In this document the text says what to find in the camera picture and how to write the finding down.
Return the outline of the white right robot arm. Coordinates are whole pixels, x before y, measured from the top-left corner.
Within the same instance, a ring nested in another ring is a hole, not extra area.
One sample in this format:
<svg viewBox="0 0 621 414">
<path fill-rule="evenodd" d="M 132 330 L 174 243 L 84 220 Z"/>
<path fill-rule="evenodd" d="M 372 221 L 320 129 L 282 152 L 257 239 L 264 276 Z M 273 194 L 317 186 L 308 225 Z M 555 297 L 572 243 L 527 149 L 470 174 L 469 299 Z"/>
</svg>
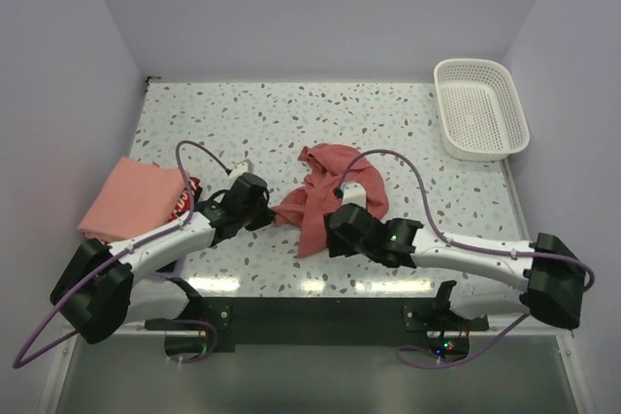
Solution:
<svg viewBox="0 0 621 414">
<path fill-rule="evenodd" d="M 537 241 L 440 239 L 430 226 L 394 218 L 382 222 L 365 208 L 345 204 L 324 216 L 330 257 L 362 254 L 387 268 L 440 269 L 467 275 L 438 288 L 431 306 L 446 330 L 460 323 L 503 314 L 525 314 L 551 327 L 580 324 L 587 269 L 556 237 Z"/>
</svg>

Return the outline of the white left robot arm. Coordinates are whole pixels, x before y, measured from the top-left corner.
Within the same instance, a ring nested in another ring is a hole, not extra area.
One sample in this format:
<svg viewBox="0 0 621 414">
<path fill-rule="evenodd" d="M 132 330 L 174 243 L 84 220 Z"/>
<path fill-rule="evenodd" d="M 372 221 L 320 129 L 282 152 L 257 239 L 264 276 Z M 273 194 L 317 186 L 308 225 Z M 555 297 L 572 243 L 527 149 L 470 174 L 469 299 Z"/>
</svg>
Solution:
<svg viewBox="0 0 621 414">
<path fill-rule="evenodd" d="M 199 203 L 175 222 L 139 237 L 105 245 L 89 239 L 75 252 L 50 301 L 88 343 L 111 336 L 124 324 L 155 320 L 190 329 L 208 319 L 200 294 L 185 280 L 169 277 L 161 292 L 144 280 L 188 254 L 234 237 L 241 229 L 269 225 L 267 183 L 239 175 L 221 200 Z"/>
</svg>

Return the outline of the folded lavender t-shirt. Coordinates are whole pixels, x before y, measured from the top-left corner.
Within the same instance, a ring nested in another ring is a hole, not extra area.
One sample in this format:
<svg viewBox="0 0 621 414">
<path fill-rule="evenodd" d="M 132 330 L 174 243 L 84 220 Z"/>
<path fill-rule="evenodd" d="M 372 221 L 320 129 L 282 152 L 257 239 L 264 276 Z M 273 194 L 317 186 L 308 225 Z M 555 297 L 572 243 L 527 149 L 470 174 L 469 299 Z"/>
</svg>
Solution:
<svg viewBox="0 0 621 414">
<path fill-rule="evenodd" d="M 182 272 L 184 262 L 184 258 L 179 258 L 176 261 L 151 272 L 147 278 L 151 280 L 164 281 L 170 278 L 178 277 Z"/>
</svg>

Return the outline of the folded pink t-shirt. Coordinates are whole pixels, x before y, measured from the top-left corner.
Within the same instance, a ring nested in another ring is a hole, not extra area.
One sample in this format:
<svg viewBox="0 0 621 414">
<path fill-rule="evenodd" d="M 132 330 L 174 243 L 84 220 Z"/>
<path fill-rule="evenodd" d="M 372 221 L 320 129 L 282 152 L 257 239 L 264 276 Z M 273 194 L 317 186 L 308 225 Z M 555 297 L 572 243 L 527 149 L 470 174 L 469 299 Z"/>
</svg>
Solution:
<svg viewBox="0 0 621 414">
<path fill-rule="evenodd" d="M 78 226 L 104 242 L 131 239 L 168 223 L 184 182 L 177 169 L 121 158 Z"/>
</svg>

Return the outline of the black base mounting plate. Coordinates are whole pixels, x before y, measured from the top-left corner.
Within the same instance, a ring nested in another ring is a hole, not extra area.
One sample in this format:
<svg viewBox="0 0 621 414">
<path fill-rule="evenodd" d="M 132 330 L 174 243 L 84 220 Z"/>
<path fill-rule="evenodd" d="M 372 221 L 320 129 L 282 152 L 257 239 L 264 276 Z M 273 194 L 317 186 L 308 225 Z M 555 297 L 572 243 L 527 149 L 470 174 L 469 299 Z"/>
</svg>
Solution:
<svg viewBox="0 0 621 414">
<path fill-rule="evenodd" d="M 166 334 L 167 355 L 198 356 L 214 344 L 233 353 L 242 345 L 427 346 L 429 333 L 484 332 L 488 319 L 469 322 L 435 306 L 433 298 L 216 298 L 193 300 L 173 320 L 150 319 Z"/>
</svg>

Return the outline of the white perforated plastic basket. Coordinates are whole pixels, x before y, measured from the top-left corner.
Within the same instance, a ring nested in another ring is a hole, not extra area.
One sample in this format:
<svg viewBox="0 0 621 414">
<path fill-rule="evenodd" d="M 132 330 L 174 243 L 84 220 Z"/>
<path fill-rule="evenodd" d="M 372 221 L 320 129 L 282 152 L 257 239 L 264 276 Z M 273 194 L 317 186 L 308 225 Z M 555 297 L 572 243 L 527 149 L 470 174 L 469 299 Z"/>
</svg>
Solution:
<svg viewBox="0 0 621 414">
<path fill-rule="evenodd" d="M 512 76 L 486 59 L 453 58 L 434 69 L 441 138 L 469 162 L 502 161 L 523 151 L 530 131 Z"/>
</svg>

